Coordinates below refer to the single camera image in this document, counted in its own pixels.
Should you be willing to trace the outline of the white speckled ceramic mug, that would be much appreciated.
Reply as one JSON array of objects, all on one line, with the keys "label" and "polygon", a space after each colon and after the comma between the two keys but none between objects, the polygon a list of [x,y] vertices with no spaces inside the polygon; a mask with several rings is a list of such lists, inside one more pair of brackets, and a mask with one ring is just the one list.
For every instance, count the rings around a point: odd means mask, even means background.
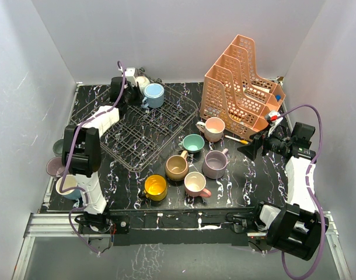
[{"label": "white speckled ceramic mug", "polygon": [[138,76],[135,78],[135,81],[138,84],[141,93],[143,93],[144,89],[150,84],[150,80],[145,76]]}]

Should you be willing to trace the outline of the light blue textured mug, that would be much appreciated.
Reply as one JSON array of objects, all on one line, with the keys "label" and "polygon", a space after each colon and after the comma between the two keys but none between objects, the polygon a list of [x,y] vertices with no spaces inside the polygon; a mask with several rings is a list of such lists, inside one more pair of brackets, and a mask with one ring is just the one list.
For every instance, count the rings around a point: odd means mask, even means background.
[{"label": "light blue textured mug", "polygon": [[144,98],[142,99],[142,108],[156,109],[163,105],[165,100],[165,89],[159,83],[150,83],[144,89]]}]

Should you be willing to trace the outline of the lilac ceramic mug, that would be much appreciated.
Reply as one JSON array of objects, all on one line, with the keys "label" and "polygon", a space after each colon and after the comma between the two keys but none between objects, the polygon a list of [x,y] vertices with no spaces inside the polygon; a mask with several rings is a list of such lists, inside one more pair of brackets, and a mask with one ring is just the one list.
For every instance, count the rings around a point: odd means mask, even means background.
[{"label": "lilac ceramic mug", "polygon": [[213,180],[223,177],[228,165],[227,154],[227,148],[223,151],[212,150],[208,152],[202,165],[203,174]]}]

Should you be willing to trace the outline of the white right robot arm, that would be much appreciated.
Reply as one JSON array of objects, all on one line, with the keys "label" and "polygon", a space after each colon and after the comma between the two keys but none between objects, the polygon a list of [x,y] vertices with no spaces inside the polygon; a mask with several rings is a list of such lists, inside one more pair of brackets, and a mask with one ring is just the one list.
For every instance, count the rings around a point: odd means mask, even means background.
[{"label": "white right robot arm", "polygon": [[314,193],[315,165],[311,162],[316,152],[311,150],[311,137],[316,128],[301,122],[295,124],[290,136],[278,136],[276,126],[269,124],[253,134],[251,143],[238,148],[247,158],[255,160],[258,150],[262,155],[274,152],[286,160],[288,179],[287,203],[277,206],[261,202],[252,216],[252,226],[263,232],[269,246],[285,253],[310,260],[320,244],[321,233],[329,227],[327,218],[321,219],[318,207],[311,197]]}]

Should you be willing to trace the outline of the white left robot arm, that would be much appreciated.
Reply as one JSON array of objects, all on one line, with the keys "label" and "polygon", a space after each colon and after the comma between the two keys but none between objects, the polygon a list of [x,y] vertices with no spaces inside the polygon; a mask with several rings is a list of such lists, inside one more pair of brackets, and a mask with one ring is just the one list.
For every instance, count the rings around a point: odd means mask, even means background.
[{"label": "white left robot arm", "polygon": [[102,162],[100,139],[126,113],[128,106],[140,105],[142,93],[135,78],[113,77],[109,99],[89,118],[64,131],[62,164],[65,166],[59,192],[79,191],[83,219],[78,223],[100,233],[113,225],[99,180]]}]

